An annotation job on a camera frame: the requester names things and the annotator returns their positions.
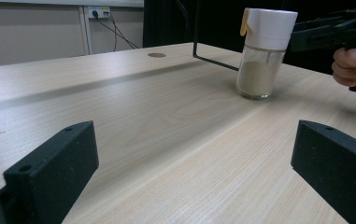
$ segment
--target wooden table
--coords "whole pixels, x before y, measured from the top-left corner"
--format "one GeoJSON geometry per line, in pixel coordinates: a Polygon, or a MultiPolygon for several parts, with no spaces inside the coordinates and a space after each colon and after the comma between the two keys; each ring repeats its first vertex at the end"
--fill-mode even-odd
{"type": "Polygon", "coordinates": [[[100,167],[64,223],[345,223],[290,162],[299,119],[356,138],[356,93],[283,64],[274,95],[251,101],[236,75],[192,44],[0,66],[0,188],[10,165],[93,120],[100,167]]]}

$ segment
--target white powder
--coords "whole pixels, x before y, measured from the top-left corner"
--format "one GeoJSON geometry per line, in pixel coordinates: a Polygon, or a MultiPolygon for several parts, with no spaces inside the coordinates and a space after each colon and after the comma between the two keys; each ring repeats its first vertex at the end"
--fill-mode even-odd
{"type": "Polygon", "coordinates": [[[277,68],[267,63],[247,62],[241,65],[236,85],[250,96],[270,95],[273,90],[277,68]]]}

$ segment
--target black plug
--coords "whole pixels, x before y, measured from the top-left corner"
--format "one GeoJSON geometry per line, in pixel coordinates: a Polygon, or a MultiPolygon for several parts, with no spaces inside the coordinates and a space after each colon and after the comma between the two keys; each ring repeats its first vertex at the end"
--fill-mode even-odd
{"type": "Polygon", "coordinates": [[[98,15],[98,12],[96,10],[93,11],[93,16],[99,20],[99,15],[98,15]]]}

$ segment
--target gray wall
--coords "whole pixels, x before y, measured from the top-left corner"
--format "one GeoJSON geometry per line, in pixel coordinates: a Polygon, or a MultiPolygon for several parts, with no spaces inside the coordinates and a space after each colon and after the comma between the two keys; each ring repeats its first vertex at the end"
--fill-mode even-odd
{"type": "MultiPolygon", "coordinates": [[[[124,36],[141,48],[143,8],[111,11],[124,36]]],[[[114,34],[87,13],[80,6],[0,3],[0,65],[113,51],[114,34]]],[[[114,30],[110,20],[102,22],[114,30]]],[[[118,37],[117,50],[130,48],[118,37]]]]}

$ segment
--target hand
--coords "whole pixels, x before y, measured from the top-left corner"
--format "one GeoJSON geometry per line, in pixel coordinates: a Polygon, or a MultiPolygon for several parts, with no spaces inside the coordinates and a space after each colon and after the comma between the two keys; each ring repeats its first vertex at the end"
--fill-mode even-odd
{"type": "Polygon", "coordinates": [[[338,49],[332,63],[333,77],[339,84],[356,86],[356,49],[338,49]]]}

